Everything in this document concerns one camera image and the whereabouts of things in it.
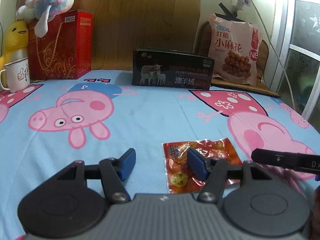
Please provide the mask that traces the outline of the person's right hand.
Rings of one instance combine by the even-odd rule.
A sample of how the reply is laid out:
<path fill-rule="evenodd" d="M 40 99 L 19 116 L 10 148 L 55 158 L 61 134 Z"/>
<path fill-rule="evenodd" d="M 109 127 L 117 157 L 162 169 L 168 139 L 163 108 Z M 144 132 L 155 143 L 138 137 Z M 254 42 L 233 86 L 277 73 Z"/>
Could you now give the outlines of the person's right hand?
<path fill-rule="evenodd" d="M 310 220 L 310 239 L 320 240 L 320 186 L 313 195 L 314 205 Z"/>

